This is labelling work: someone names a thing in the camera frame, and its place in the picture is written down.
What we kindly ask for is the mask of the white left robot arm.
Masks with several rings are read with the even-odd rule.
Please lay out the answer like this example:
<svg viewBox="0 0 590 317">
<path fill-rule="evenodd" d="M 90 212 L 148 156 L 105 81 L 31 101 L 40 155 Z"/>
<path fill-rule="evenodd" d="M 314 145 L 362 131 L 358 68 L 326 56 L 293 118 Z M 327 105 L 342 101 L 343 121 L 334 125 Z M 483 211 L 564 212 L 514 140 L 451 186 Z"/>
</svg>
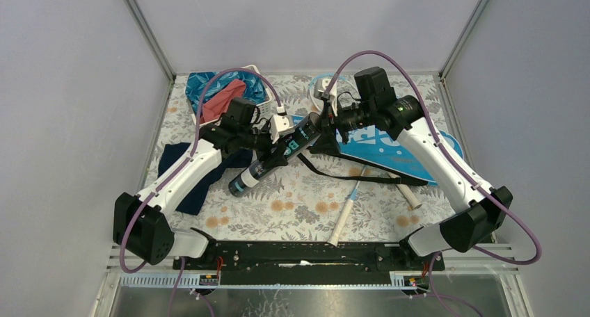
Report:
<svg viewBox="0 0 590 317">
<path fill-rule="evenodd" d="M 277 145 L 280 137 L 294 130 L 282 103 L 277 103 L 264 132 L 251 122 L 256 110 L 249 101 L 233 99 L 219 119 L 196 127 L 189 148 L 151 185 L 134 195 L 123 193 L 117 198 L 113 240 L 120 246 L 118 258 L 124 272 L 136 273 L 166 257 L 188 257 L 200 269 L 214 264 L 216 251 L 209 245 L 210 238 L 194 229 L 172 228 L 168 217 L 229 155 L 241 149 Z"/>
</svg>

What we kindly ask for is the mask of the black shuttlecock tube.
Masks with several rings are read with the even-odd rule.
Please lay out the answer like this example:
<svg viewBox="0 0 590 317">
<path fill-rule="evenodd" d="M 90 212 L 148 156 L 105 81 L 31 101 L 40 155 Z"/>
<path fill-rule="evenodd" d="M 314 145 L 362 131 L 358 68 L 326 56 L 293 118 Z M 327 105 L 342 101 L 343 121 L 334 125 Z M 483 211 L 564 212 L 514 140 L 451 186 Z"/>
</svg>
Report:
<svg viewBox="0 0 590 317">
<path fill-rule="evenodd" d="M 235 197 L 244 196 L 278 168 L 288 166 L 292 158 L 318 139 L 321 135 L 320 125 L 320 114 L 309 113 L 292 133 L 282 136 L 269 153 L 253 161 L 228 184 L 230 193 Z"/>
</svg>

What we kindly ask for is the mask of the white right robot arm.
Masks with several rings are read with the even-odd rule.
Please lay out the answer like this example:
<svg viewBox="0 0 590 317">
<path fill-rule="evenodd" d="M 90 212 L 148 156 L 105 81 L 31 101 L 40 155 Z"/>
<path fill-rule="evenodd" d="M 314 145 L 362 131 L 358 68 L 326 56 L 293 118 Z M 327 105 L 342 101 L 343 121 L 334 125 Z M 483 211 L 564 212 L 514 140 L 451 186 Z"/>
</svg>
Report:
<svg viewBox="0 0 590 317">
<path fill-rule="evenodd" d="M 313 96 L 323 102 L 328 120 L 327 130 L 314 146 L 338 136 L 345 143 L 348 132 L 374 126 L 420 162 L 454 209 L 451 217 L 405 237 L 399 251 L 402 266 L 415 270 L 427 255 L 441 250 L 467 252 L 501 226 L 513 201 L 511 191 L 505 186 L 495 188 L 480 177 L 441 138 L 418 98 L 396 96 L 385 70 L 371 67 L 354 76 L 360 99 L 341 107 L 333 90 L 338 78 L 334 75 L 315 83 Z"/>
</svg>

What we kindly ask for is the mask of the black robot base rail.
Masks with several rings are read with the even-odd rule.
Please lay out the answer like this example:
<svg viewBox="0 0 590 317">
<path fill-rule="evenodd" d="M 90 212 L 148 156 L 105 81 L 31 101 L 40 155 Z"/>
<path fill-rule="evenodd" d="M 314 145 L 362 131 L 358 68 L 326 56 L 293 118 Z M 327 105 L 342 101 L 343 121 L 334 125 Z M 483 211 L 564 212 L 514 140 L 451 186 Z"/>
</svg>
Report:
<svg viewBox="0 0 590 317">
<path fill-rule="evenodd" d="M 218 241 L 201 257 L 174 261 L 179 270 L 212 271 L 222 285 L 384 285 L 391 272 L 443 271 L 442 257 L 413 257 L 397 243 Z"/>
</svg>

